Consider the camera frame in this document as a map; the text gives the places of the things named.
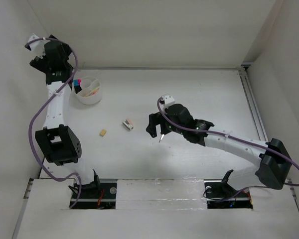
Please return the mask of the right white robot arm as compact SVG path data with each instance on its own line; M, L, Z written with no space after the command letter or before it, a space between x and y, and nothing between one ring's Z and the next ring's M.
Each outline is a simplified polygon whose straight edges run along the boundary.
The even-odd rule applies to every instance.
M212 122L194 119L181 104L166 108L164 113L149 115L146 131L153 138L157 136L158 125L161 135L175 132L190 143L223 150L252 164L238 171L230 169L220 182L208 186L206 196L212 200L228 198L247 187L280 190L285 184L291 163L285 159L288 152L278 139L266 142L238 138L226 131L216 134Z

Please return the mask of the tan eraser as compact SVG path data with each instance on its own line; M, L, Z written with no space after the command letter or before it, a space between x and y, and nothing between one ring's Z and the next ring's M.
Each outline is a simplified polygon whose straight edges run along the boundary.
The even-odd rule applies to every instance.
M105 129L102 129L101 131L100 131L100 133L99 133L99 135L101 136L101 137L103 137L105 134L106 134L106 130Z

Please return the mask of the blue black highlighter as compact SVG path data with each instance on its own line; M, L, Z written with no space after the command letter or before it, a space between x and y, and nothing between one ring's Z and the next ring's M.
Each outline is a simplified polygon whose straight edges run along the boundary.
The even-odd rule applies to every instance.
M78 86L79 86L78 80L73 80L73 82L72 82L72 90L74 91L74 93L77 93L77 87Z

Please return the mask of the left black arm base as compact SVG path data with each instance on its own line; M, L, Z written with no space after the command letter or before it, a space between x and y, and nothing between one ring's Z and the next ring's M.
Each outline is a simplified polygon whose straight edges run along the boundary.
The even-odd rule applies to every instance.
M83 189L77 199L78 186L69 186L72 196L69 207L76 210L111 210L116 208L117 180L101 180L100 189Z

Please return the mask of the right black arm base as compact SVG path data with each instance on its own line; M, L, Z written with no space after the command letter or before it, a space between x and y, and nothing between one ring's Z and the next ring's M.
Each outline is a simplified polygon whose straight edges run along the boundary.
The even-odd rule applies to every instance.
M204 181L203 197L206 199L207 209L253 209L249 192L243 191L228 199L238 192L228 184L233 171L227 171L221 180Z

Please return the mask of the pink black highlighter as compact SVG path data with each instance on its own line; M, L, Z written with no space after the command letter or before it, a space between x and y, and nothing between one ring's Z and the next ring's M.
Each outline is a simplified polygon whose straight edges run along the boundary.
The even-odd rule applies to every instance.
M74 91L75 91L76 94L79 93L82 90L82 88L80 86L80 83L81 83L80 79L73 80Z

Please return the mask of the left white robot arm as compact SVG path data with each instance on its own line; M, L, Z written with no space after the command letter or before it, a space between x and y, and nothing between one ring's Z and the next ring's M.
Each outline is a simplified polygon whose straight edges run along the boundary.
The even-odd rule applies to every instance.
M25 47L34 51L36 57L30 65L45 74L48 100L35 116L47 110L45 122L41 130L32 132L34 120L30 121L28 137L30 146L37 142L45 160L50 164L68 169L78 182L70 189L73 193L86 193L89 197L97 197L101 193L101 183L95 170L85 165L79 138L66 124L66 110L69 106L71 91L74 88L73 77L77 66L68 60L73 54L71 47L53 35L40 38L33 34Z

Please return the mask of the yellow green pen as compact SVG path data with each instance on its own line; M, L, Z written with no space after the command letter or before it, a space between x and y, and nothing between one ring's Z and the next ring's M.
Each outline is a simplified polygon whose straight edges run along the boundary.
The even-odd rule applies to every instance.
M89 97L91 95L94 95L95 93L98 92L99 88L100 88L100 86L97 86L96 88L90 90L87 94L84 95L84 97Z

